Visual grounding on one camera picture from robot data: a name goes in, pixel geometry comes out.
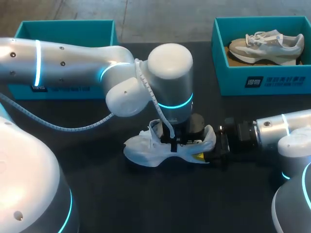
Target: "yellow label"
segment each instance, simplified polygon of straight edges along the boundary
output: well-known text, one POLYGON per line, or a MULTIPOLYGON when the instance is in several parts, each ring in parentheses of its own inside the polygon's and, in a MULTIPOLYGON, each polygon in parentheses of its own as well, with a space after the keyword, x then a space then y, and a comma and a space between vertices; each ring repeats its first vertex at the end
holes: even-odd
POLYGON ((199 153, 199 154, 193 154, 192 156, 193 156, 194 159, 197 159, 197 160, 205 162, 203 152, 199 153))

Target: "white shoelace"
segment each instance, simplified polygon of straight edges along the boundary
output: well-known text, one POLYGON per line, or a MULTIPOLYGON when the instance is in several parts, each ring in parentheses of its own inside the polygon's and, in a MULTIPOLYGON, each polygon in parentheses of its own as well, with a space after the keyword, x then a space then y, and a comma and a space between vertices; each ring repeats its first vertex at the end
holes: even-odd
POLYGON ((267 44, 267 42, 265 41, 264 37, 265 36, 261 36, 262 33, 265 32, 256 32, 254 35, 248 35, 246 34, 246 44, 249 46, 249 44, 267 44))

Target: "tabletop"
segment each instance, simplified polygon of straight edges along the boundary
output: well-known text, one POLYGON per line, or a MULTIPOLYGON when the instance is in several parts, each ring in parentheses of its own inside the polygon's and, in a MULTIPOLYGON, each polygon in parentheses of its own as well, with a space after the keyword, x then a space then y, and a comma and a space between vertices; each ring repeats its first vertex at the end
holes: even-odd
MULTIPOLYGON (((158 44, 123 44, 147 59, 158 44)), ((184 43, 193 55, 193 111, 216 128, 225 117, 255 120, 311 108, 311 96, 221 97, 210 42, 184 43)), ((104 100, 18 101, 64 127, 94 123, 109 114, 104 100)), ((275 233, 271 203, 280 186, 277 154, 237 155, 226 171, 170 158, 140 167, 123 155, 123 143, 158 116, 152 104, 129 118, 113 117, 80 133, 48 129, 4 104, 15 123, 55 153, 78 205, 80 233, 275 233)))

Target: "teal box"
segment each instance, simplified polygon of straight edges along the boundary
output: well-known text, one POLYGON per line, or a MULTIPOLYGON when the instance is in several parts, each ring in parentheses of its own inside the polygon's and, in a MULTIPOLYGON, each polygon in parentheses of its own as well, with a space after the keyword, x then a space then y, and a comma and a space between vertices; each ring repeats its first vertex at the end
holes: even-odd
POLYGON ((223 96, 311 93, 311 25, 306 17, 215 18, 211 49, 223 96), (229 66, 224 46, 246 34, 274 29, 288 36, 304 35, 302 66, 229 66), (247 85, 249 81, 256 85, 247 85))
MULTIPOLYGON (((84 47, 118 44, 113 20, 24 21, 15 37, 84 47)), ((104 99, 102 89, 97 86, 34 89, 31 85, 9 85, 9 89, 16 100, 104 99)))

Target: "shoe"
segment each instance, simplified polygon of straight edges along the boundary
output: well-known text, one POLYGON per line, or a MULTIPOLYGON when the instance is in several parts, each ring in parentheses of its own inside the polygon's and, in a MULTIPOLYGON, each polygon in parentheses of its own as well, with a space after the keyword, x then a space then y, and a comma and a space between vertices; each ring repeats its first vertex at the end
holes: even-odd
POLYGON ((229 51, 246 63, 267 59, 282 66, 295 66, 303 48, 303 34, 285 36, 277 30, 246 34, 245 39, 233 40, 229 45, 229 51))
POLYGON ((141 166, 156 167, 169 157, 180 157, 187 162, 208 164, 203 152, 212 151, 216 144, 216 134, 210 125, 204 129, 204 140, 193 144, 177 145, 177 152, 171 152, 171 145, 161 143, 163 135, 160 120, 153 120, 148 131, 141 131, 138 136, 131 137, 124 144, 124 155, 133 163, 141 166))

